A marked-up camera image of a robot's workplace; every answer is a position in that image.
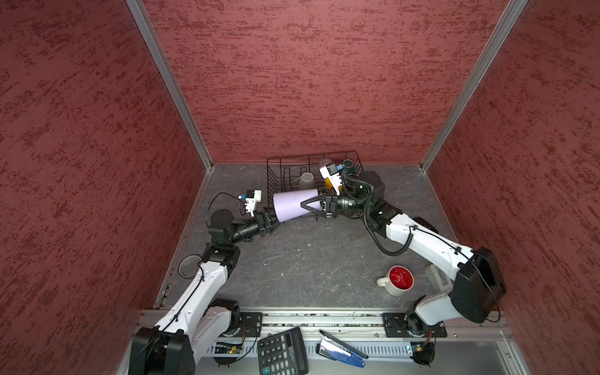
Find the cream white mug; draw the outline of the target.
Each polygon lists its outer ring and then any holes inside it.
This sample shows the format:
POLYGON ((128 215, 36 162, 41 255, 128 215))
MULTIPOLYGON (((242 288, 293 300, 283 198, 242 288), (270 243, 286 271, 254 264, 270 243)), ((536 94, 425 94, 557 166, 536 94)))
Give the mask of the cream white mug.
POLYGON ((316 188, 316 180, 312 173, 305 172, 292 183, 298 190, 311 190, 316 188))

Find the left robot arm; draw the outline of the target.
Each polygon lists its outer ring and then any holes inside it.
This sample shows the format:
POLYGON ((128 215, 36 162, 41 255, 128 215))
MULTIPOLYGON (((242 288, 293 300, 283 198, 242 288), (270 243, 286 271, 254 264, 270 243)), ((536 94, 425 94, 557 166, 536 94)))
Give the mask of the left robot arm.
POLYGON ((200 256, 198 271, 181 298, 154 327, 134 336, 129 374, 194 374, 198 361, 222 334, 239 325, 236 301, 216 298, 237 266, 240 242, 272 234, 280 224, 273 208, 247 220, 228 209, 214 212, 208 224, 211 242, 200 256))

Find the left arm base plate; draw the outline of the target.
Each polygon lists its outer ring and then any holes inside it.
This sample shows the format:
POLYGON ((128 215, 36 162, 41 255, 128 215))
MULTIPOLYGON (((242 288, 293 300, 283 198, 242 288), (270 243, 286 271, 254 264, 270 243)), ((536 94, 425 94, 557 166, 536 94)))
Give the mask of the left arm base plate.
POLYGON ((238 330, 235 332, 234 338, 259 337, 261 335, 262 326, 262 312, 241 312, 238 330))

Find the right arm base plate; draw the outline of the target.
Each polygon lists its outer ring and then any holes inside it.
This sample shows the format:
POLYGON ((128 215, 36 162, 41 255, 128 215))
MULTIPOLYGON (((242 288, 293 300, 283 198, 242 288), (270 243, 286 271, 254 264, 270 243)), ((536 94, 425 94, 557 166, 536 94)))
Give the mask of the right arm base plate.
POLYGON ((448 333, 443 322, 434 326, 422 326, 411 331, 409 321, 404 312, 384 312, 382 315, 383 327, 387 338, 446 338, 448 333))

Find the white mug red inside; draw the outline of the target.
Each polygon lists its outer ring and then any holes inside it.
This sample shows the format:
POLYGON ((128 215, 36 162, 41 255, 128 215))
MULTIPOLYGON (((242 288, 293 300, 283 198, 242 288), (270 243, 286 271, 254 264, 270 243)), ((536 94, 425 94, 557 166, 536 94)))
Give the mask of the white mug red inside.
POLYGON ((393 266, 385 277, 377 280, 376 284, 386 290, 389 295, 400 297, 413 288, 415 279, 406 267, 393 266))

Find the dark green ceramic mug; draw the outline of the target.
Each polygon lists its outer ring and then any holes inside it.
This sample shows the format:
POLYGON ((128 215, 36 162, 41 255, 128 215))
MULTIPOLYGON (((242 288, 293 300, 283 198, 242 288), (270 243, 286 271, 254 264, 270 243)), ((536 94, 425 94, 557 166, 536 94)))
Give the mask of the dark green ceramic mug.
POLYGON ((343 170, 345 171, 345 173, 347 173, 347 174, 356 173, 356 166, 351 159, 345 159, 342 162, 342 167, 343 167, 343 170))

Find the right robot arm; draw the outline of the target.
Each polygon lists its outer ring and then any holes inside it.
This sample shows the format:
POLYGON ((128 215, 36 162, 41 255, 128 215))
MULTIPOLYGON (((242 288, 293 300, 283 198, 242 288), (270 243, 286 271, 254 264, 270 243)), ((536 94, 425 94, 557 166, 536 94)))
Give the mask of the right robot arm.
POLYGON ((377 173, 356 175, 331 164, 320 167, 320 174, 330 184, 322 194, 301 202, 304 210, 322 217, 356 215, 386 256, 412 251, 451 281, 449 289, 423 296, 407 309, 404 327, 410 334, 423 337, 436 324, 459 317, 484 323, 490 313, 500 311, 506 284, 490 249, 453 242, 426 220, 392 206, 384 198, 385 186, 377 173))

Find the lilac plastic cup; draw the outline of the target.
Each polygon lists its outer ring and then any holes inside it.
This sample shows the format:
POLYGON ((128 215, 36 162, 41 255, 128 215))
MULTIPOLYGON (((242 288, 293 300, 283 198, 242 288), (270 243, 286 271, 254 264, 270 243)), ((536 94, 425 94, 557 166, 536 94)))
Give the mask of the lilac plastic cup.
POLYGON ((281 192, 273 195, 273 207, 277 220, 284 223, 311 213, 310 210, 301 206, 301 203, 318 197, 317 189, 298 190, 293 192, 281 192))

